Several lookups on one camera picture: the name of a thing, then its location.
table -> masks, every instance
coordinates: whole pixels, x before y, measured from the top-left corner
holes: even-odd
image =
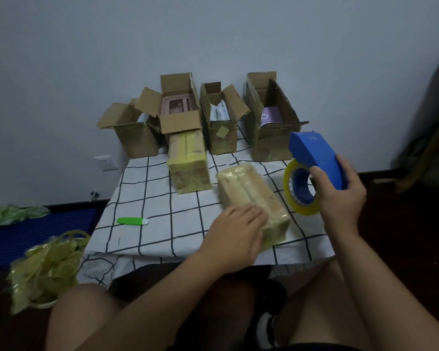
[[[207,153],[213,189],[178,195],[166,165],[166,147],[158,156],[131,159],[83,254],[77,278],[108,288],[114,278],[152,263],[180,262],[198,250],[221,213],[216,173],[250,162],[291,215],[286,240],[258,255],[256,265],[273,265],[271,277],[315,266],[334,255],[320,214],[302,216],[284,200],[287,161],[254,162],[245,129],[237,129],[237,152]],[[120,217],[143,217],[148,225],[117,224]]]

blue plastic basket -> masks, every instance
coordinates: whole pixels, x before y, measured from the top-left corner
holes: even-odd
[[[89,233],[95,213],[95,208],[82,209],[0,226],[0,267],[23,257],[26,250],[41,245],[51,236],[75,229]]]

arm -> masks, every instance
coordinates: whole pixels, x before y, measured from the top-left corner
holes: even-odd
[[[222,275],[252,265],[262,243],[259,229],[268,215],[246,205],[225,209],[211,224],[198,252],[123,309],[78,350],[161,351],[203,294]]]
[[[348,189],[336,190],[327,174],[310,172],[321,196],[325,230],[350,294],[376,350],[439,350],[439,322],[419,303],[359,236],[366,189],[350,164],[337,157]]]

purple box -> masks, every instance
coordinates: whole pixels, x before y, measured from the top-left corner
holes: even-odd
[[[262,117],[260,119],[260,126],[268,123],[282,123],[283,118],[281,118],[281,113],[277,106],[264,107],[262,112]]]

wall socket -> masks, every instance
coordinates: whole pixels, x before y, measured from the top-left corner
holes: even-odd
[[[94,159],[98,163],[101,171],[112,171],[119,169],[110,156],[96,156]]]

